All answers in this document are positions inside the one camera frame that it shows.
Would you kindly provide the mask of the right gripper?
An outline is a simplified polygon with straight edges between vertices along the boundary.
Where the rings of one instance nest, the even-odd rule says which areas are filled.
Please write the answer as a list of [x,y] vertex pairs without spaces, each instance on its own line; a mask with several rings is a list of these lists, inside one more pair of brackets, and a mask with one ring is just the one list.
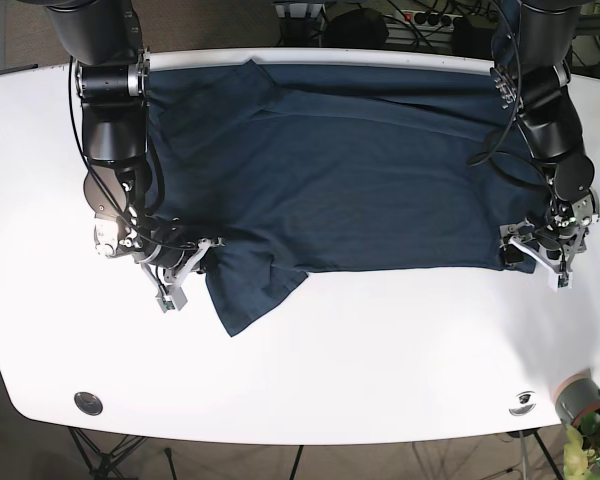
[[156,288],[156,300],[186,300],[187,276],[213,273],[219,265],[214,249],[224,246],[222,237],[187,242],[181,249],[158,245],[148,256],[138,254],[138,265]]

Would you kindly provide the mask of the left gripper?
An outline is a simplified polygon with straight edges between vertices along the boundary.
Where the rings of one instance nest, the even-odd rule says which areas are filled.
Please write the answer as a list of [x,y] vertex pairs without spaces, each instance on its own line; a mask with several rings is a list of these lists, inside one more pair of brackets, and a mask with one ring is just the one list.
[[528,220],[517,224],[501,225],[500,257],[505,266],[517,266],[527,257],[537,265],[552,271],[571,271],[575,256],[586,251],[588,228],[568,229],[567,237],[551,225],[540,227]]

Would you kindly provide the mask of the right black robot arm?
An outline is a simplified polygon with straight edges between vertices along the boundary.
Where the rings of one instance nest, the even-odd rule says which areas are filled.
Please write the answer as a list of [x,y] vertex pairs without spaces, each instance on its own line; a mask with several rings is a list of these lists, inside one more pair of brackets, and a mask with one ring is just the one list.
[[129,256],[156,289],[165,311],[187,302],[182,285],[204,269],[219,237],[199,237],[155,213],[166,188],[149,135],[150,54],[129,1],[45,1],[43,7],[70,56],[68,95],[80,100],[72,129],[87,174],[94,243],[106,258]]

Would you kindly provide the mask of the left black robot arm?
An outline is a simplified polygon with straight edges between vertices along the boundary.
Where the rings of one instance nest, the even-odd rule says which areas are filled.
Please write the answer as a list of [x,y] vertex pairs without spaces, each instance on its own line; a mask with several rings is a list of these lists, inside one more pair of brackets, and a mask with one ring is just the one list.
[[[553,289],[570,286],[573,260],[585,251],[585,238],[600,217],[592,187],[595,167],[586,154],[582,124],[568,90],[567,54],[582,5],[494,2],[499,20],[492,38],[490,75],[509,119],[468,160],[471,166],[489,164],[503,180],[520,188],[547,193],[548,205],[541,216],[501,226],[500,253],[508,268],[525,257],[534,259],[548,270]],[[495,161],[512,128],[525,140],[529,155],[524,161],[540,175],[538,184],[514,177]]]

